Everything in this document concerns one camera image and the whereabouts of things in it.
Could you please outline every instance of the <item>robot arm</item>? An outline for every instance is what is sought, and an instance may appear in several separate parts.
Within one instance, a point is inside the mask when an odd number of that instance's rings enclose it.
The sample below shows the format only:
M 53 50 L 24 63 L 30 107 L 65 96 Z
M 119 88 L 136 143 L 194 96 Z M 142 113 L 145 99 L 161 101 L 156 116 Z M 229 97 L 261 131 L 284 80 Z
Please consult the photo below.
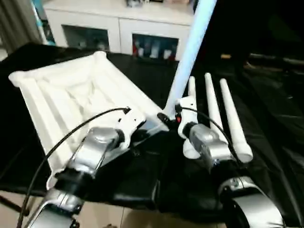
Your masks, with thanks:
M 210 74 L 206 74 L 206 90 L 209 114 L 221 126 L 219 108 Z M 240 228 L 273 228 L 283 227 L 282 216 L 275 204 L 248 177 L 246 169 L 239 167 L 236 158 L 231 155 L 227 140 L 221 131 L 198 124 L 196 99 L 193 94 L 180 99 L 176 105 L 180 125 L 178 133 L 184 142 L 184 155 L 195 159 L 210 172 L 218 189 L 219 198 L 226 214 L 226 226 Z M 230 133 L 237 159 L 249 162 L 253 155 L 244 137 L 226 81 L 221 81 L 225 109 L 228 116 Z
M 55 186 L 47 192 L 25 227 L 79 227 L 73 216 L 79 214 L 106 154 L 117 147 L 126 150 L 131 135 L 144 121 L 145 117 L 140 112 L 130 110 L 117 128 L 92 128 L 66 166 L 56 174 Z

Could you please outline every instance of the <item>white plastic part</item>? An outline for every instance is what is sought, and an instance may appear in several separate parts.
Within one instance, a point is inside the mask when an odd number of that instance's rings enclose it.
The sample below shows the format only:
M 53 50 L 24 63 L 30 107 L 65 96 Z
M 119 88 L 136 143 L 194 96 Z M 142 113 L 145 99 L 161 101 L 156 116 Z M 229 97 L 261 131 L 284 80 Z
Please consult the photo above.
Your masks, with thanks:
M 193 97 L 196 104 L 196 88 L 195 88 L 195 77 L 190 76 L 188 81 L 188 96 Z M 200 153 L 196 151 L 193 145 L 190 143 L 189 139 L 186 139 L 182 148 L 183 154 L 188 159 L 198 159 L 200 157 Z
M 9 79 L 21 90 L 45 153 L 84 120 L 116 107 L 141 112 L 147 119 L 143 127 L 150 134 L 167 130 L 156 116 L 160 107 L 108 61 L 104 52 L 14 72 Z M 124 116 L 122 111 L 106 114 L 62 143 L 48 160 L 51 176 L 65 165 L 91 127 L 116 127 Z
M 145 116 L 142 112 L 131 109 L 119 122 L 117 128 L 124 133 L 124 142 L 120 144 L 120 148 L 125 150 L 129 147 L 132 134 L 137 130 L 137 127 L 145 121 Z
M 191 70 L 193 68 L 200 45 L 205 36 L 212 12 L 217 0 L 199 0 L 196 7 L 194 21 L 191 26 L 185 52 L 180 60 L 174 81 L 171 86 L 167 104 L 164 108 L 165 114 L 172 117 L 175 113 L 174 106 L 182 98 Z
M 196 110 L 196 100 L 193 96 L 187 96 L 180 99 L 179 104 L 181 107 L 184 108 L 192 108 Z M 184 135 L 183 130 L 186 126 L 186 124 L 190 122 L 198 123 L 198 115 L 196 112 L 193 112 L 191 110 L 182 109 L 181 110 L 181 123 L 178 127 L 178 134 L 181 138 L 186 139 L 187 137 Z
M 223 129 L 223 124 L 222 120 L 220 118 L 219 114 L 219 106 L 218 106 L 218 101 L 217 97 L 214 92 L 214 87 L 212 83 L 212 78 L 210 73 L 205 74 L 205 84 L 206 84 L 206 93 L 207 93 L 207 103 L 208 103 L 208 112 L 209 112 L 209 117 L 214 120 L 222 129 Z M 210 128 L 214 130 L 218 135 L 219 139 L 225 143 L 228 144 L 225 136 L 223 133 L 214 125 L 213 123 L 210 122 Z
M 188 159 L 198 159 L 200 157 L 200 153 L 195 150 L 189 139 L 185 140 L 182 152 L 184 156 Z
M 232 96 L 225 79 L 220 80 L 220 87 L 223 94 L 233 147 L 236 150 L 238 158 L 242 162 L 250 162 L 253 159 L 253 154 L 246 141 L 237 110 L 233 103 Z
M 188 96 L 193 96 L 196 100 L 195 77 L 190 76 L 188 81 Z

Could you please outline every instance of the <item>black cable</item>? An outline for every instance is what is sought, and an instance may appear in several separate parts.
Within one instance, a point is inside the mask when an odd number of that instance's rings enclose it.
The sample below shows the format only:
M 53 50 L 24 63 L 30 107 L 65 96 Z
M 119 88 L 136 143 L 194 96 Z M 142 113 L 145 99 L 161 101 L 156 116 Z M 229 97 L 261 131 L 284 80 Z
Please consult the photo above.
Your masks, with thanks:
M 243 162 L 238 158 L 237 156 L 237 152 L 235 151 L 234 147 L 233 147 L 233 143 L 232 141 L 228 138 L 228 136 L 226 135 L 226 133 L 224 132 L 224 130 L 214 121 L 212 120 L 209 116 L 207 116 L 206 114 L 200 112 L 200 111 L 197 111 L 193 108 L 186 108 L 186 107 L 180 107 L 181 109 L 186 109 L 186 110 L 190 110 L 190 111 L 193 111 L 193 112 L 196 112 L 197 114 L 201 115 L 202 117 L 204 117 L 205 119 L 207 119 L 208 121 L 212 122 L 221 132 L 222 134 L 224 135 L 224 137 L 226 138 L 227 142 L 228 142 L 228 146 L 230 147 L 230 152 L 232 154 L 232 156 L 235 158 L 235 160 L 237 161 L 237 164 L 239 166 L 242 166 L 243 165 Z
M 30 194 L 32 192 L 32 189 L 34 187 L 34 183 L 35 183 L 35 180 L 40 172 L 40 170 L 42 169 L 44 163 L 48 160 L 48 158 L 53 154 L 53 152 L 65 141 L 67 140 L 68 137 L 70 137 L 74 132 L 76 132 L 77 130 L 79 130 L 80 128 L 82 128 L 84 125 L 86 125 L 87 123 L 91 122 L 92 120 L 104 115 L 104 114 L 107 114 L 107 113 L 110 113 L 110 112 L 113 112 L 113 111 L 119 111 L 119 110 L 122 110 L 122 111 L 129 111 L 130 109 L 129 108 L 113 108 L 113 109 L 110 109 L 110 110 L 107 110 L 105 112 L 102 112 L 102 113 L 99 113 L 95 116 L 93 116 L 92 118 L 84 121 L 83 123 L 81 123 L 80 125 L 78 125 L 76 128 L 74 128 L 73 130 L 71 130 L 68 134 L 66 134 L 48 153 L 47 155 L 44 157 L 44 159 L 42 160 L 41 164 L 39 165 L 39 167 L 37 168 L 33 178 L 32 178 L 32 181 L 28 187 L 28 191 L 27 191 L 27 194 L 23 200 L 23 203 L 22 203 L 22 207 L 21 207 L 21 212 L 19 214 L 19 218 L 18 218 L 18 223 L 17 223 L 17 228 L 21 228 L 22 226 L 22 222 L 23 222 L 23 216 L 24 216 L 24 213 L 25 213 L 25 210 L 26 210 L 26 207 L 27 207 L 27 204 L 28 204 L 28 200 L 30 198 Z

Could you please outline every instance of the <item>table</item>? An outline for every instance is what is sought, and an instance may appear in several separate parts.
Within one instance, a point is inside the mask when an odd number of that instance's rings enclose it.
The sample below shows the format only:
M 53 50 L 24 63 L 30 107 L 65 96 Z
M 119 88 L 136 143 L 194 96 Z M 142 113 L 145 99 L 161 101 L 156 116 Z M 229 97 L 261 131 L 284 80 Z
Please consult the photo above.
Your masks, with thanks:
M 94 51 L 28 44 L 0 62 L 3 149 L 0 190 L 24 193 L 44 153 L 22 95 L 8 80 L 16 70 L 30 70 Z M 107 55 L 129 79 L 163 108 L 176 62 L 145 61 L 123 54 Z M 197 60 L 192 75 L 197 81 L 198 109 L 208 113 L 204 73 L 213 75 L 224 129 L 219 79 L 228 80 L 254 160 L 248 171 L 275 202 L 289 226 L 297 226 L 297 210 L 304 214 L 304 79 L 295 73 L 237 69 L 232 60 L 205 65 Z M 88 200 L 137 209 L 157 209 L 196 222 L 222 222 L 212 179 L 182 155 L 182 140 L 175 132 L 160 132 L 105 166 Z M 50 174 L 42 169 L 33 190 L 45 194 Z

